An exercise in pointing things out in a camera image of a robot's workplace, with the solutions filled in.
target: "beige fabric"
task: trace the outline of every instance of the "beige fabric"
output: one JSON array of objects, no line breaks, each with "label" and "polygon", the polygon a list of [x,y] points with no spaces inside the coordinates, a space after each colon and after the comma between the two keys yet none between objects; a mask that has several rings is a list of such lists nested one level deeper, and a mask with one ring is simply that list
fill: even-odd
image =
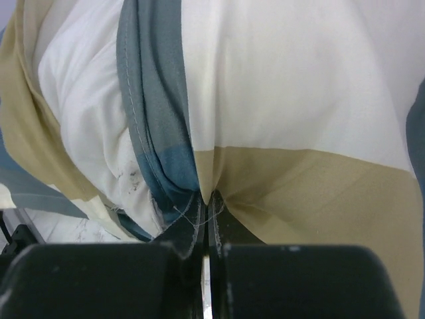
[{"label": "beige fabric", "polygon": [[113,235],[133,240],[112,207],[75,167],[60,139],[59,124],[33,81],[37,35],[54,0],[18,0],[0,46],[0,126],[9,155],[31,175],[63,193]]},{"label": "beige fabric", "polygon": [[410,173],[313,150],[216,148],[195,152],[195,160],[204,200],[217,188],[264,242],[370,248],[407,318],[417,319],[422,198]]}]

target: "black plastic part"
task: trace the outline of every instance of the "black plastic part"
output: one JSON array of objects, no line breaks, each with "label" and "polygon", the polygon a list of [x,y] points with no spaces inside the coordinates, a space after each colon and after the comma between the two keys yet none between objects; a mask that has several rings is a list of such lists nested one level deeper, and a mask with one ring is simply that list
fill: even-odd
[{"label": "black plastic part", "polygon": [[225,245],[223,260],[229,318],[404,318],[366,249]]},{"label": "black plastic part", "polygon": [[212,195],[209,203],[208,220],[212,317],[223,319],[228,318],[226,281],[222,260],[223,245],[226,243],[233,245],[264,243],[230,214],[218,192]]},{"label": "black plastic part", "polygon": [[214,319],[404,318],[370,251],[267,246],[219,194],[208,207],[200,195],[191,204],[149,244],[33,245],[2,256],[0,318],[203,318],[204,253]]},{"label": "black plastic part", "polygon": [[36,245],[9,269],[0,318],[200,318],[166,245]]},{"label": "black plastic part", "polygon": [[13,232],[12,243],[9,243],[3,248],[2,255],[18,255],[21,251],[26,249],[28,246],[38,244],[39,242],[26,225],[18,225]]}]

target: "gray-blue fabric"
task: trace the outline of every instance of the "gray-blue fabric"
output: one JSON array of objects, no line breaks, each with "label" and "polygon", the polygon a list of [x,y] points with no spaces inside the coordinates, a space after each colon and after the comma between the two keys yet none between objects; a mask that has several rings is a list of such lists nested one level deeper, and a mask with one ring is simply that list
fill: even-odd
[{"label": "gray-blue fabric", "polygon": [[167,226],[199,192],[189,133],[181,1],[124,1],[117,66],[131,142]]}]

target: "blue fabric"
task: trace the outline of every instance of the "blue fabric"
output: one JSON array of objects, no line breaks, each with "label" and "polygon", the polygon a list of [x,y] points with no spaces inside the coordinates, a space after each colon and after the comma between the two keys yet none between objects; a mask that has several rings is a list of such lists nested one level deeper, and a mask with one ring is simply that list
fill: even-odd
[{"label": "blue fabric", "polygon": [[[420,184],[422,198],[425,199],[425,80],[420,85],[416,101],[407,116],[406,137],[410,161]],[[419,318],[425,319],[425,281],[422,284]]]},{"label": "blue fabric", "polygon": [[131,142],[166,227],[199,192],[189,133],[181,1],[125,0],[116,56]]}]

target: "white cloth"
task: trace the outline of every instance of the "white cloth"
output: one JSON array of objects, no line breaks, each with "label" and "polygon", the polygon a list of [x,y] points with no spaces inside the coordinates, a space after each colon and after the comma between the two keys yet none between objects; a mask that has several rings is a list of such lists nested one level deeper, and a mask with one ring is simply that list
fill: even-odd
[{"label": "white cloth", "polygon": [[318,150],[412,171],[424,0],[182,0],[193,149]]},{"label": "white cloth", "polygon": [[[122,3],[56,0],[33,63],[76,167],[156,235],[116,74]],[[424,7],[182,0],[194,150],[307,148],[412,171],[404,126],[425,75]]]},{"label": "white cloth", "polygon": [[34,73],[76,167],[150,235],[161,228],[129,137],[116,66],[123,0],[56,0]]}]

